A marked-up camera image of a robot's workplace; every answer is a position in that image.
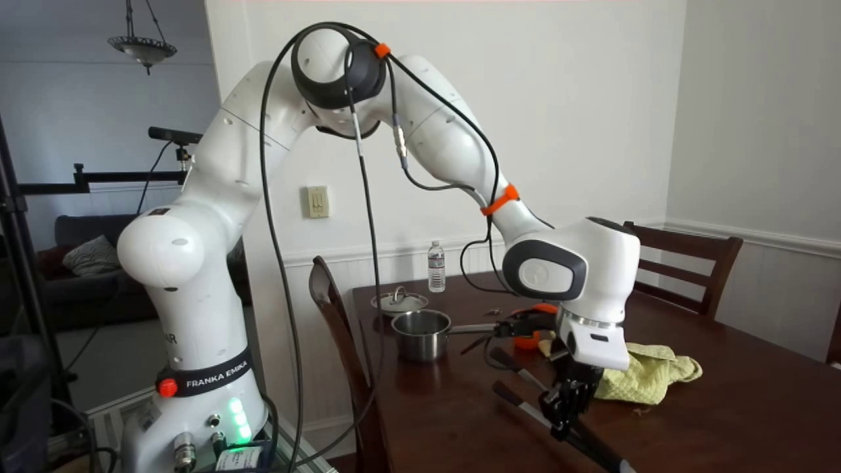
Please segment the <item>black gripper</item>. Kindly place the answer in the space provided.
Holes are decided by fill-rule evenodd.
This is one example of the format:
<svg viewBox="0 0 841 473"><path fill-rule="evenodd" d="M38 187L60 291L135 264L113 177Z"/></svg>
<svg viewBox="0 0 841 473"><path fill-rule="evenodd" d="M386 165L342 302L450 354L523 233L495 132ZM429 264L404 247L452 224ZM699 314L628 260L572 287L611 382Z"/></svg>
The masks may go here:
<svg viewBox="0 0 841 473"><path fill-rule="evenodd" d="M603 371L580 366L570 354L558 358L551 367L554 382L538 398L538 408L554 434L570 434L578 415L590 408L603 382Z"/></svg>

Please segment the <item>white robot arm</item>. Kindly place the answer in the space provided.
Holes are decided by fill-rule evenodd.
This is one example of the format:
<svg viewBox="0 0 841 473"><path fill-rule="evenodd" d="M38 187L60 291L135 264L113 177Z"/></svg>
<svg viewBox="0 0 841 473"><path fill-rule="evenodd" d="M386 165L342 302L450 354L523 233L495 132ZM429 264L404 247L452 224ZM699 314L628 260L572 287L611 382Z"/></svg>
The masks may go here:
<svg viewBox="0 0 841 473"><path fill-rule="evenodd" d="M161 415L128 438L128 473L165 473L173 452L191 444L256 442L268 406L227 253L256 215L273 233L285 228L268 182L302 134L360 141L382 127L444 190L477 201L505 243L501 285L561 304L554 335L567 371L542 402L551 434L613 473L632 467L583 430L578 406L608 367L632 363L622 320L642 243L600 219L551 228L505 178L471 107L425 59L396 59L358 26L320 21L240 78L199 140L181 195L135 219L119 240L120 265L148 290L168 336L168 366L155 382Z"/></svg>

